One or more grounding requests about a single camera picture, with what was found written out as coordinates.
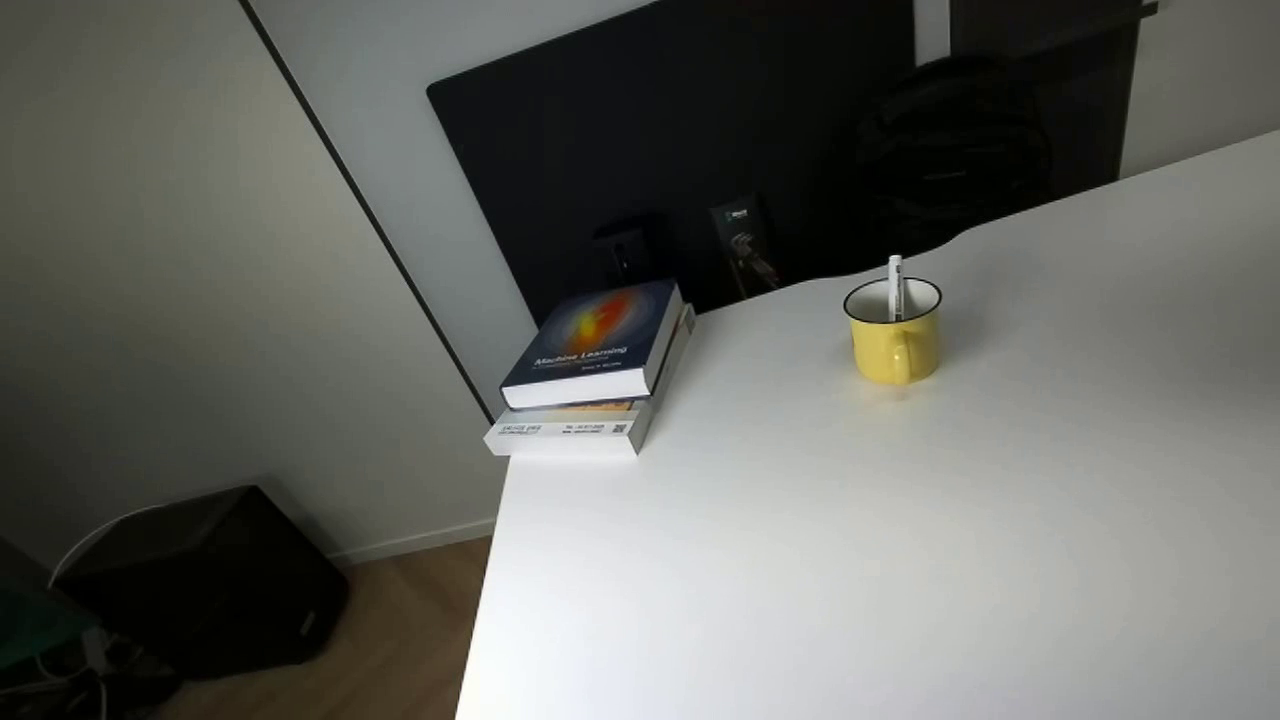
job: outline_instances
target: white desk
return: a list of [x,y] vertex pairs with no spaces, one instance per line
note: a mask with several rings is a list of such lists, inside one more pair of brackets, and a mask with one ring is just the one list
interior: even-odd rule
[[516,462],[466,720],[1280,718],[1280,135],[700,320],[636,464]]

